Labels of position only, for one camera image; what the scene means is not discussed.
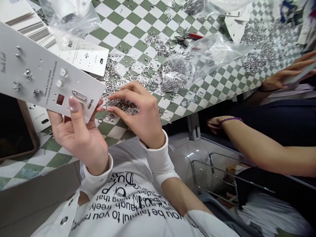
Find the fingernail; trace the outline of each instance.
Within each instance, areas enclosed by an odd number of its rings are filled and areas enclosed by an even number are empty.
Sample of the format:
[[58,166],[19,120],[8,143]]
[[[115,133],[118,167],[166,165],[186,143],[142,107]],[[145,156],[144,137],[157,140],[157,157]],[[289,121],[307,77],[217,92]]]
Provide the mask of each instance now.
[[78,100],[75,97],[71,96],[68,101],[70,110],[74,113],[77,112],[79,110]]

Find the clear plastic bag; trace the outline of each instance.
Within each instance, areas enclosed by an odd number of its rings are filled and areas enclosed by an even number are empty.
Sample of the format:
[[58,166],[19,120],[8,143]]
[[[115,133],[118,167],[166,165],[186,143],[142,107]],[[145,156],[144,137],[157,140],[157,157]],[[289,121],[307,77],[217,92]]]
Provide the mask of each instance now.
[[66,49],[101,27],[91,0],[39,0],[39,3],[60,48]]
[[235,44],[222,34],[215,33],[189,45],[184,52],[169,56],[162,64],[162,92],[188,89],[193,83],[241,56],[246,56],[253,46]]
[[254,0],[188,0],[183,10],[196,17],[218,17],[221,14],[237,11]]

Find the checkered pattern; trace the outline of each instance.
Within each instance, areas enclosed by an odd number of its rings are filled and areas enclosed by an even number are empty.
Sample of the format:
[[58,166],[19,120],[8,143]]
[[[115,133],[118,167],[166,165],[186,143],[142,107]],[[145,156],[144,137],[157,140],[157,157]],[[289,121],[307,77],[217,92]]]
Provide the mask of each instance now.
[[[144,44],[146,32],[158,34],[161,40],[173,39],[181,33],[179,29],[189,28],[190,32],[197,31],[198,34],[208,36],[215,32],[220,32],[227,37],[229,36],[223,18],[213,19],[209,17],[203,22],[198,22],[195,17],[187,15],[179,7],[166,10],[166,5],[170,0],[104,0],[99,2],[92,0],[96,12],[98,13],[102,26],[98,30],[91,32],[86,36],[86,40],[108,48],[110,52],[127,53],[130,57],[120,57],[117,61],[117,67],[121,75],[127,75],[125,65],[131,61],[137,61],[137,67],[146,64],[145,57],[150,57],[159,65],[166,59],[158,56],[154,45]],[[265,19],[268,16],[268,0],[259,0],[253,3],[253,12],[251,20]],[[170,22],[167,22],[167,13],[173,16]],[[177,45],[174,49],[181,51]],[[298,49],[291,49],[289,55],[292,56],[288,63],[300,53]],[[159,92],[153,93],[163,108],[165,113],[162,118],[162,124],[175,121],[179,118],[190,115],[194,112],[212,106],[216,103],[239,95],[248,90],[260,86],[261,82],[268,76],[275,73],[280,68],[264,68],[259,71],[255,77],[247,76],[242,68],[241,60],[236,60],[228,65],[223,66],[217,72],[213,72],[204,80],[194,84],[190,91],[197,91],[193,95],[183,96],[188,90],[179,92],[179,96],[171,103],[170,94],[164,98]],[[197,97],[195,102],[182,103],[184,101]],[[98,118],[105,118],[106,112],[96,115],[96,125],[104,136],[108,146],[118,144],[124,140],[134,137],[135,134],[128,126],[115,117],[113,122],[103,121],[99,124]],[[44,136],[49,129],[39,134],[41,148],[35,155],[19,157],[17,159],[0,162],[0,190],[7,189],[28,179],[49,172],[62,165],[71,163],[76,160],[66,149],[58,145],[53,137]]]

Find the purple bracelet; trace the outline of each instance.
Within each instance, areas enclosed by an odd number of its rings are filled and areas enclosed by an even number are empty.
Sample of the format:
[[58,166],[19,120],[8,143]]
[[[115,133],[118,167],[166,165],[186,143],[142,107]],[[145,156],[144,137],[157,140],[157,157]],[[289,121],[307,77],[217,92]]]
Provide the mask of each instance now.
[[220,121],[220,123],[218,124],[218,126],[222,126],[222,123],[223,122],[225,122],[225,121],[228,121],[228,120],[233,120],[233,119],[237,119],[237,120],[239,120],[239,121],[242,121],[243,122],[243,120],[241,119],[241,118],[226,118],[226,119],[224,119],[224,120],[222,120],[222,121]]

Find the hand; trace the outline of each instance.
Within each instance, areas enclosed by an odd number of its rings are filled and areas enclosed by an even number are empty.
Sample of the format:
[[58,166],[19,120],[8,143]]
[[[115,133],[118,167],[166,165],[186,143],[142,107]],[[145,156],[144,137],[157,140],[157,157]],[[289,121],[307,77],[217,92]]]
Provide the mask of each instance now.
[[[309,60],[312,56],[316,55],[316,51],[310,52],[308,54],[303,55],[299,59],[294,61],[294,64],[288,66],[287,68],[277,72],[276,74],[272,75],[271,77],[267,78],[262,83],[262,90],[263,91],[272,91],[277,89],[285,89],[287,86],[283,85],[283,81],[286,78],[286,76],[289,75],[298,75],[302,71],[303,67],[307,65],[311,65],[312,63],[316,62],[315,59]],[[302,81],[306,78],[309,78],[310,76],[313,76],[316,74],[316,69],[310,71],[306,76],[301,78],[299,81]]]
[[151,149],[159,149],[165,144],[165,134],[162,131],[158,112],[158,100],[152,96],[137,81],[121,87],[120,91],[109,95],[109,100],[125,99],[135,103],[139,113],[129,115],[118,107],[107,109],[119,116],[132,131]]
[[220,122],[223,121],[224,119],[228,119],[228,118],[234,118],[234,117],[233,116],[214,117],[214,118],[211,118],[207,121],[207,125],[211,129],[211,131],[216,135],[217,130],[222,129],[222,127],[219,126]]
[[96,112],[103,111],[99,101],[90,121],[85,124],[82,107],[75,97],[69,98],[71,118],[48,110],[54,138],[76,158],[82,161],[92,175],[100,175],[108,169],[108,146],[100,131],[96,128]]

